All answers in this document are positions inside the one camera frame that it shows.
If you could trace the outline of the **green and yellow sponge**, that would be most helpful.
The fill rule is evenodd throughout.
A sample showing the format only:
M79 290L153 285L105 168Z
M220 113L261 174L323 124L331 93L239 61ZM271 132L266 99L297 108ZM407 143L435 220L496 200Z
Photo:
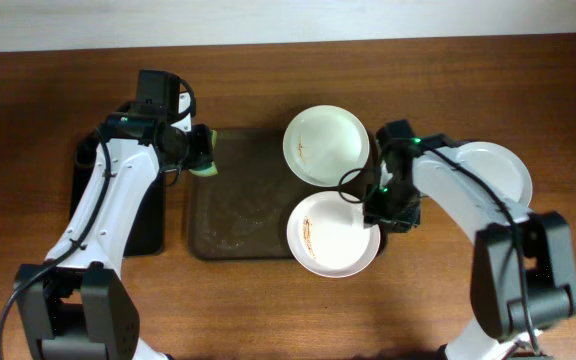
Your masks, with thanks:
M211 130L209 132L209 140L212 148L215 147L217 141L217 132ZM204 164L195 169L190 169L190 173L198 177L210 177L218 174L216 164L211 160L208 164Z

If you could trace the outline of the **white plate with sauce streak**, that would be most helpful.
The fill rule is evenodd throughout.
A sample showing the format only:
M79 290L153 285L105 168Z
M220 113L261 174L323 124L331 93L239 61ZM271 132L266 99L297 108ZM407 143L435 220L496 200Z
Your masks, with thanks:
M377 256L381 232L366 225L362 206L335 191L304 198L291 212L286 239L293 257L308 271L344 278L364 270Z

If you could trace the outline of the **white plate with ring pattern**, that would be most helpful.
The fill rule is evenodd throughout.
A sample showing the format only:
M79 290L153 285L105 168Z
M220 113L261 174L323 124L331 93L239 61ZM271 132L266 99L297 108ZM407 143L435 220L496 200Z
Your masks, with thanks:
M469 165L513 201L524 206L530 204L531 175L523 161L509 149L491 142L469 142L458 147L457 160Z

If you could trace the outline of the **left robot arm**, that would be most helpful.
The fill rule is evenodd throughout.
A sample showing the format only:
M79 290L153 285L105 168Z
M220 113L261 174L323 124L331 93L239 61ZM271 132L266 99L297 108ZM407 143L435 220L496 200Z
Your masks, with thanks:
M66 230L40 265L20 266L8 308L19 310L35 359L162 359L140 337L121 281L134 220L162 173L216 172L216 133L187 115L110 114L96 130L93 172Z

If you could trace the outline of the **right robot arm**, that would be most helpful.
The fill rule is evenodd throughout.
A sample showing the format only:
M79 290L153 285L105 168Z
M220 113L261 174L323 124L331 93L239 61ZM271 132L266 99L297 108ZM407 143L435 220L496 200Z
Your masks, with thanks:
M473 243L474 318L440 347L440 359L543 359L538 335L576 315L571 229L557 212L537 214L504 194L439 136L377 140L378 166L363 201L364 221L392 233L421 222L434 200Z

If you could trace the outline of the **dark brown serving tray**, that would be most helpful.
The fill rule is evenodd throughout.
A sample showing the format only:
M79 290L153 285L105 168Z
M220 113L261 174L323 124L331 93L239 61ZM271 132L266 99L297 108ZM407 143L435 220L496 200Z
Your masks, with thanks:
M194 177L187 244L200 260L275 260L293 257L287 221L306 197L322 192L288 167L279 129L217 132L217 174Z

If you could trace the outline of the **white plate at tray back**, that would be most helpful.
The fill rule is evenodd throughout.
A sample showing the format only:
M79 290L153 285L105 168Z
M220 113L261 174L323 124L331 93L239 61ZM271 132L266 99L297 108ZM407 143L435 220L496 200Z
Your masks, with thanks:
M299 179L331 188L350 170L366 165L370 138L351 112L318 105L291 120L284 132L282 150L288 167Z

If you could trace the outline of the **black tray on left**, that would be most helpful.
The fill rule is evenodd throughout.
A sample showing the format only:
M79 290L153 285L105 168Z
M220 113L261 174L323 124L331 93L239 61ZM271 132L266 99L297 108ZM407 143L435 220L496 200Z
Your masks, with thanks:
M93 172L98 140L92 133L81 139L74 150L70 200L72 218ZM124 250L125 257L152 256L161 253L165 240L165 185L159 174L149 186L136 213Z

